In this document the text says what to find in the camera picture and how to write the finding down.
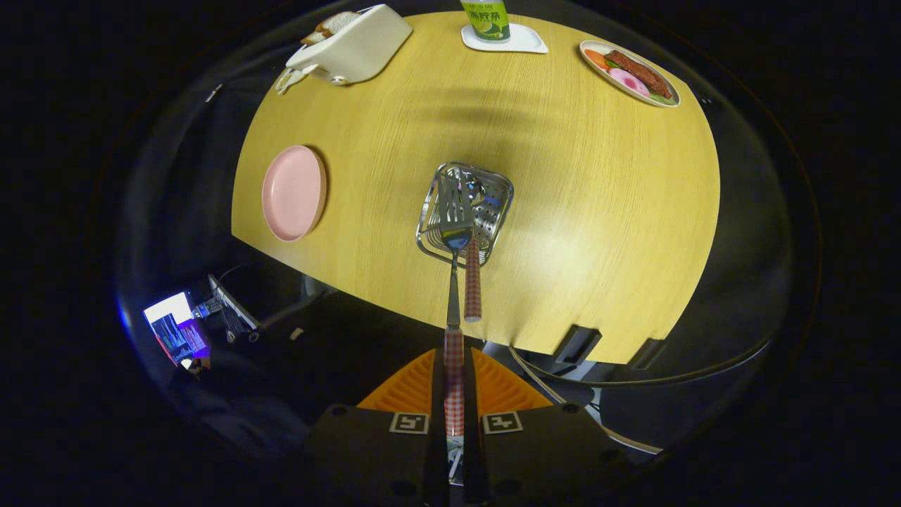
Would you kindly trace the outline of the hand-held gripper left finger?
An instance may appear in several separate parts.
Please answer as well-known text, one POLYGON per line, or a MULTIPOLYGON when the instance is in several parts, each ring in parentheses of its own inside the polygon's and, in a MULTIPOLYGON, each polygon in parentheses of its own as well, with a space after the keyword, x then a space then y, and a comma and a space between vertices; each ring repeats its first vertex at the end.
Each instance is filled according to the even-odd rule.
POLYGON ((363 402, 326 408, 303 443, 310 503, 446 505, 445 387, 442 352, 434 349, 363 402))

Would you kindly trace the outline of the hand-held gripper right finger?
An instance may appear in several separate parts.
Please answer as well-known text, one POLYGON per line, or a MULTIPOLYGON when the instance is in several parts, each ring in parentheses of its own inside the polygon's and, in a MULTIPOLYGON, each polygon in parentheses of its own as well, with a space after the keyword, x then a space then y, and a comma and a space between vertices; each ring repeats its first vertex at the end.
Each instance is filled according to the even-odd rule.
POLYGON ((462 483, 479 506, 602 506, 634 466, 588 411, 465 351, 462 483))

